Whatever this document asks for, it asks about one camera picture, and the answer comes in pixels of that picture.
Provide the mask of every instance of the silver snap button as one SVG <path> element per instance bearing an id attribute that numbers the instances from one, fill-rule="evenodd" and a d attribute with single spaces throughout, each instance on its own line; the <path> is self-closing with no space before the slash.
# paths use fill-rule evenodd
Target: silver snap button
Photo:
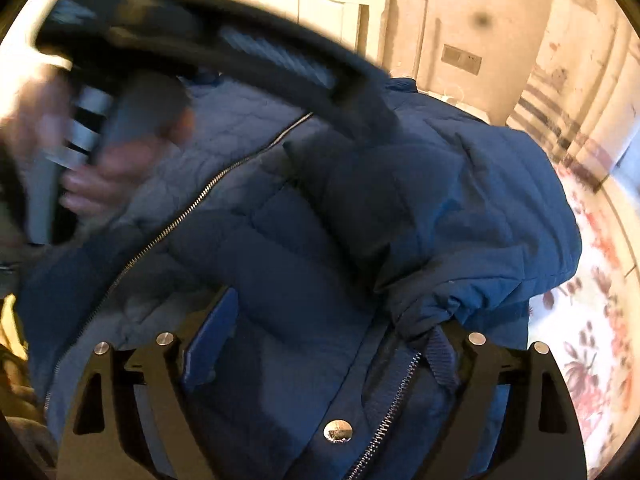
<path id="1" fill-rule="evenodd" d="M 94 354 L 96 355 L 104 355 L 108 351 L 109 351 L 109 343 L 105 343 L 104 341 L 94 346 Z"/>
<path id="2" fill-rule="evenodd" d="M 324 437 L 332 444 L 343 444 L 352 436 L 353 428 L 346 420 L 332 420 L 324 427 Z"/>
<path id="3" fill-rule="evenodd" d="M 533 348 L 539 354 L 549 353 L 549 346 L 546 343 L 543 343 L 542 341 L 536 341 L 535 343 L 533 343 Z"/>
<path id="4" fill-rule="evenodd" d="M 167 346 L 174 342 L 174 335 L 171 332 L 162 332 L 156 337 L 156 343 L 160 346 Z"/>
<path id="5" fill-rule="evenodd" d="M 469 334 L 469 342 L 476 346 L 482 346 L 484 343 L 486 343 L 486 338 L 479 332 L 472 332 L 471 334 Z"/>

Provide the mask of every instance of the light switch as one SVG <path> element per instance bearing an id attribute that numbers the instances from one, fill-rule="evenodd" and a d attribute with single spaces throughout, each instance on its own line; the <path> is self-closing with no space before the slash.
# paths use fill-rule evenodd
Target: light switch
<path id="1" fill-rule="evenodd" d="M 466 50 L 446 44 L 442 51 L 442 62 L 461 68 L 473 75 L 478 75 L 482 65 L 482 58 Z"/>

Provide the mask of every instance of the blue puffer jacket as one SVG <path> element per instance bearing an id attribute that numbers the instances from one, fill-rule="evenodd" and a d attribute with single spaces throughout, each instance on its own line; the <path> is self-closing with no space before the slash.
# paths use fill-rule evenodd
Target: blue puffer jacket
<path id="1" fill-rule="evenodd" d="M 366 478 L 412 478 L 456 387 L 439 324 L 456 317 L 524 348 L 529 298 L 574 274 L 581 244 L 526 134 L 487 126 L 411 80 L 385 94 L 401 130 L 355 144 L 316 118 L 288 130 L 304 112 L 225 80 L 198 94 L 193 144 L 121 218 L 29 269 L 18 313 L 57 437 L 97 342 L 148 344 L 226 284 L 238 292 L 235 327 L 211 335 L 226 342 L 188 395 L 222 478 L 340 480 L 408 370 L 406 402 Z M 498 390 L 470 473 L 488 465 L 505 402 Z M 332 420 L 350 423 L 350 441 L 325 439 Z"/>

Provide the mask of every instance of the jacket zipper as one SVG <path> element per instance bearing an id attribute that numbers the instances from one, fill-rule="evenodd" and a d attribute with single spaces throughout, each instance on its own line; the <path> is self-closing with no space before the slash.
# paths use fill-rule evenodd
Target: jacket zipper
<path id="1" fill-rule="evenodd" d="M 171 234 L 171 232 L 175 228 L 177 228 L 178 225 L 180 225 L 184 221 L 185 218 L 187 218 L 187 216 L 189 216 L 191 213 L 193 213 L 193 211 L 207 197 L 207 195 L 210 193 L 210 191 L 213 189 L 213 187 L 218 182 L 220 182 L 220 180 L 222 180 L 222 178 L 224 176 L 226 176 L 227 173 L 229 173 L 230 171 L 234 170 L 235 168 L 238 168 L 239 166 L 242 166 L 244 163 L 249 162 L 250 160 L 256 158 L 257 156 L 263 154 L 267 150 L 270 150 L 271 148 L 276 146 L 295 127 L 300 126 L 300 124 L 302 124 L 305 121 L 309 120 L 312 116 L 313 116 L 313 113 L 308 113 L 308 114 L 300 117 L 295 123 L 293 123 L 291 126 L 288 126 L 285 130 L 280 132 L 278 134 L 278 136 L 275 139 L 273 139 L 267 146 L 265 146 L 264 148 L 261 148 L 260 150 L 258 150 L 255 153 L 252 153 L 251 155 L 247 155 L 246 157 L 241 158 L 240 160 L 237 160 L 231 166 L 228 166 L 224 170 L 220 171 L 213 179 L 211 179 L 209 181 L 209 183 L 204 187 L 202 192 L 198 195 L 196 200 L 194 200 L 191 203 L 191 205 L 188 206 L 188 208 L 185 209 L 180 214 L 180 216 L 178 216 L 178 218 L 176 218 L 173 222 L 171 222 L 169 225 L 167 225 L 162 230 L 162 232 L 158 236 L 156 236 L 156 238 L 154 238 L 151 242 L 149 242 L 144 247 L 144 249 L 142 249 L 138 254 L 136 254 L 136 256 L 134 256 L 132 259 L 129 260 L 127 265 L 117 275 L 117 277 L 113 281 L 113 283 L 111 283 L 110 287 L 107 289 L 107 292 L 105 293 L 105 295 L 100 300 L 100 303 L 93 309 L 93 311 L 91 312 L 91 314 L 89 315 L 87 320 L 84 322 L 84 325 L 82 326 L 82 329 L 80 330 L 80 332 L 78 333 L 78 335 L 76 336 L 74 341 L 71 343 L 71 345 L 69 345 L 68 350 L 71 347 L 73 347 L 73 345 L 75 345 L 78 342 L 78 340 L 82 337 L 82 335 L 84 334 L 84 331 L 87 329 L 87 327 L 94 320 L 95 316 L 98 314 L 98 312 L 100 311 L 100 309 L 102 308 L 104 303 L 107 301 L 107 299 L 109 299 L 111 293 L 116 289 L 116 287 L 120 284 L 120 282 L 127 275 L 127 273 L 136 265 L 136 263 L 138 263 L 142 259 L 143 256 L 145 256 L 151 249 L 153 249 L 156 245 L 158 245 L 162 240 L 167 238 L 168 235 Z M 65 357 L 66 357 L 66 352 L 64 352 L 62 354 L 62 356 L 60 357 L 60 359 L 58 359 L 58 361 L 56 362 L 56 367 L 54 368 L 54 371 L 53 371 L 53 376 L 52 376 L 52 379 L 51 379 L 51 383 L 49 385 L 49 390 L 47 391 L 47 395 L 45 396 L 45 401 L 44 401 L 44 412 L 45 412 L 45 415 L 46 415 L 47 411 L 49 410 L 49 403 L 51 401 L 51 388 L 53 386 L 53 381 L 54 381 L 56 375 L 58 374 L 58 372 L 60 371 L 60 365 L 62 364 L 62 361 L 64 360 Z"/>
<path id="2" fill-rule="evenodd" d="M 409 386 L 411 385 L 415 372 L 418 369 L 418 364 L 420 364 L 421 358 L 422 355 L 417 353 L 414 355 L 414 358 L 411 359 L 406 374 L 404 375 L 400 386 L 398 386 L 396 396 L 389 406 L 382 422 L 380 422 L 378 428 L 373 434 L 373 438 L 365 448 L 364 452 L 360 455 L 360 458 L 351 466 L 351 469 L 349 469 L 349 472 L 342 480 L 361 480 L 361 478 L 363 478 L 367 471 L 367 467 L 380 451 L 382 443 L 398 418 L 400 409 L 406 400 Z"/>

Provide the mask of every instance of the blurred hand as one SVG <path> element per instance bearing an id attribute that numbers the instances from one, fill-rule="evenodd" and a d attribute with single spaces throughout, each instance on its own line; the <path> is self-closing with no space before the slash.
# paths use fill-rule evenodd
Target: blurred hand
<path id="1" fill-rule="evenodd" d="M 46 426 L 26 418 L 8 416 L 6 421 L 14 430 L 20 444 L 31 459 L 44 471 L 49 479 L 56 477 L 58 444 Z"/>
<path id="2" fill-rule="evenodd" d="M 2 130 L 18 166 L 28 171 L 37 150 L 62 145 L 71 126 L 71 89 L 55 67 L 46 67 L 23 86 L 15 112 Z M 108 146 L 94 166 L 63 174 L 61 203 L 80 216 L 98 216 L 124 204 L 162 159 L 170 143 L 182 145 L 193 131 L 193 112 L 175 124 L 131 142 Z"/>

